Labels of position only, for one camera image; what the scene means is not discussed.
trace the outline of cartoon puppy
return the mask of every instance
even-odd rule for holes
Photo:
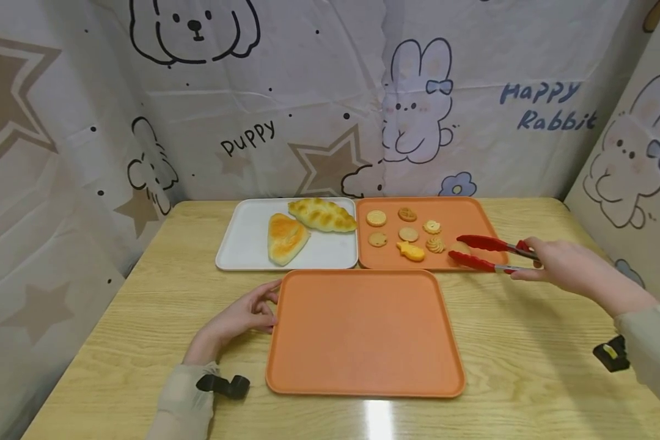
[[[251,0],[130,0],[130,40],[156,64],[205,64],[247,57],[259,45]]]
[[[384,99],[385,161],[427,163],[451,143],[452,130],[441,126],[452,109],[451,66],[445,38],[435,38],[423,50],[416,40],[396,47]]]
[[[584,191],[614,226],[640,229],[645,225],[640,198],[660,192],[660,75],[642,88],[628,114],[614,117],[601,146]]]

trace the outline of baked bun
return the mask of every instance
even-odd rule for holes
[[[288,203],[288,212],[306,226],[323,232],[350,232],[357,221],[346,209],[323,199],[301,199]]]
[[[269,259],[285,266],[298,255],[306,245],[310,232],[293,218],[276,213],[269,218],[269,234],[266,236]]]

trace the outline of black clip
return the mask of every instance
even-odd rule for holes
[[[627,370],[631,367],[626,357],[626,339],[620,334],[611,341],[594,347],[592,353],[610,372]]]
[[[249,391],[249,379],[245,376],[236,375],[232,382],[216,375],[205,375],[196,383],[196,388],[202,392],[213,392],[222,394],[232,400],[242,400],[247,397]]]

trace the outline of cookie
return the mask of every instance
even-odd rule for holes
[[[458,252],[460,252],[462,254],[466,254],[466,255],[472,255],[472,250],[470,250],[469,246],[465,245],[461,241],[456,241],[456,242],[452,243],[452,245],[450,246],[450,250],[451,251],[458,251]]]
[[[380,248],[386,244],[386,234],[384,232],[375,232],[370,235],[370,244],[375,248]]]
[[[379,227],[386,224],[386,214],[381,210],[370,210],[367,213],[367,223],[369,226]]]
[[[410,244],[408,241],[402,243],[396,243],[396,247],[402,256],[409,259],[410,261],[422,261],[425,259],[425,252],[423,249],[420,249],[418,246]]]
[[[398,218],[402,219],[404,222],[414,222],[418,216],[413,212],[413,209],[404,207],[398,210]]]
[[[440,223],[436,221],[427,221],[423,224],[423,230],[427,233],[440,233],[442,227],[440,226]]]
[[[425,248],[433,254],[442,254],[445,251],[445,244],[439,236],[432,236],[425,242]]]
[[[412,243],[418,240],[418,231],[414,230],[412,227],[402,227],[398,231],[398,236],[401,240]]]

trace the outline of cartoon rabbit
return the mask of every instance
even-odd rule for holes
[[[583,185],[617,228],[645,226],[639,200],[660,192],[660,75],[609,125]]]
[[[452,109],[451,66],[445,38],[435,38],[423,50],[416,40],[396,47],[384,99],[385,161],[427,163],[451,143],[452,130],[441,126]]]

